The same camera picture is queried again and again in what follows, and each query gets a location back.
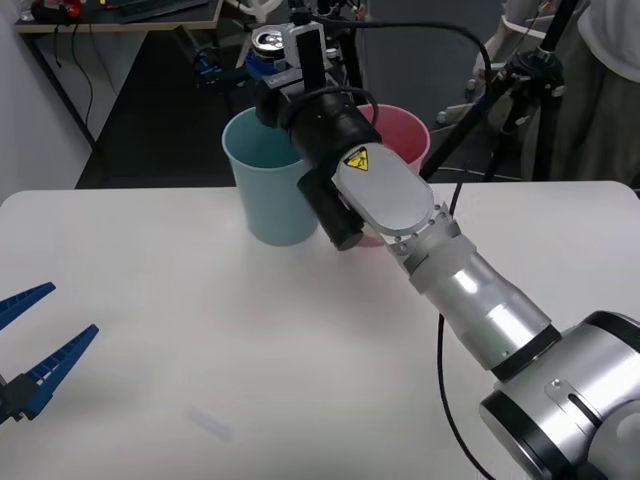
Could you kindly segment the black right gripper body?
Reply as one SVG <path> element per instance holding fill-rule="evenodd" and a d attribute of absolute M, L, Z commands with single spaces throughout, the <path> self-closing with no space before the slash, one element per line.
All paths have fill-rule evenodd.
<path fill-rule="evenodd" d="M 300 69 L 265 76 L 256 85 L 256 117 L 269 128 L 289 128 L 304 105 L 304 94 Z"/>

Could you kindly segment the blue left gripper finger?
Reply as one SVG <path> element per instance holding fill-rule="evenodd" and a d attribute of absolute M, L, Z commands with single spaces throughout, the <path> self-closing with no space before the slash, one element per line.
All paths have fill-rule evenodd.
<path fill-rule="evenodd" d="M 52 282 L 33 287 L 0 301 L 0 330 L 56 289 Z"/>
<path fill-rule="evenodd" d="M 98 334 L 92 324 L 26 373 L 6 384 L 6 419 L 36 418 L 53 398 L 54 392 L 69 374 Z"/>

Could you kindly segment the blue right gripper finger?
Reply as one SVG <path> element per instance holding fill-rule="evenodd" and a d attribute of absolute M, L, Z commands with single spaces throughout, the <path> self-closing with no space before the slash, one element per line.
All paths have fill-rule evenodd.
<path fill-rule="evenodd" d="M 244 66 L 248 74 L 256 81 L 263 77 L 276 75 L 286 69 L 284 58 L 274 59 L 263 57 L 255 50 L 250 49 L 244 61 Z"/>

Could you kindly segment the person's hand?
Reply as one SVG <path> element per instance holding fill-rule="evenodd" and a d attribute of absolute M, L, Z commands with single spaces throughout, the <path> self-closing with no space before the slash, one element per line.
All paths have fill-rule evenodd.
<path fill-rule="evenodd" d="M 485 48 L 493 66 L 506 63 L 508 57 L 505 53 L 507 39 L 508 32 L 502 26 L 499 26 L 493 36 L 485 43 Z"/>

